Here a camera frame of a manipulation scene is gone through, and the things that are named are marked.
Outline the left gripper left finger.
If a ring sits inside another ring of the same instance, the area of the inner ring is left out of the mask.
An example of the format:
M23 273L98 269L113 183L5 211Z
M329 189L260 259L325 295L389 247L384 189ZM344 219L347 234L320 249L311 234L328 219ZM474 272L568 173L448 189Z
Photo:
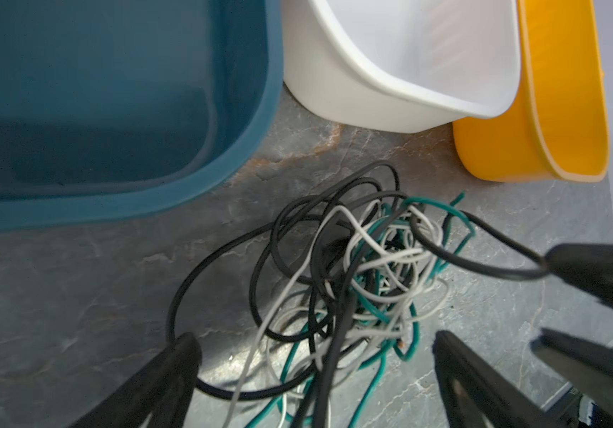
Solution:
M182 427L201 365L201 346L184 333L73 427Z

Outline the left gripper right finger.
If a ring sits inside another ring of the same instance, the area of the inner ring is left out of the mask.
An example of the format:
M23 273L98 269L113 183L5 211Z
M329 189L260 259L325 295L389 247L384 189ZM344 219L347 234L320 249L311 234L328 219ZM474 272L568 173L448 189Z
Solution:
M441 399L451 427L561 427L447 330L432 346Z

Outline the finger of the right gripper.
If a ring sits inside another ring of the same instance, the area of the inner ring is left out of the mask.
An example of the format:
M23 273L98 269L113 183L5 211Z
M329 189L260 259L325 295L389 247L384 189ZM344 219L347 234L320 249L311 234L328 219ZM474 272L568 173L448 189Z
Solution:
M531 342L546 365L613 417L613 350L550 329Z
M613 244L560 244L545 262L554 276L613 308Z

